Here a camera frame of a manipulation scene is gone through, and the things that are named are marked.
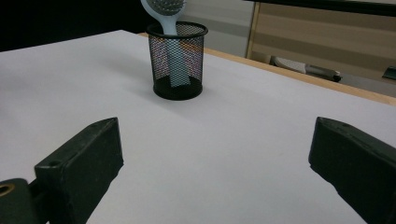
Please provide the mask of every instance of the mesh cup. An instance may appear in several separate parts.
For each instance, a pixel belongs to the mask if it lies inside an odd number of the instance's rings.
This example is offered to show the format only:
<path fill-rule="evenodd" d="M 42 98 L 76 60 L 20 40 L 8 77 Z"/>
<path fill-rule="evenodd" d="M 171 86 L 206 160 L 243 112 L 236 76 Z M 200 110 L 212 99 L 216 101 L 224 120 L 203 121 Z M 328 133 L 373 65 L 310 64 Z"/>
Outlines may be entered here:
<path fill-rule="evenodd" d="M 201 24 L 178 21 L 177 35 L 164 35 L 159 23 L 148 26 L 154 92 L 168 100 L 188 100 L 202 92 L 204 36 Z"/>

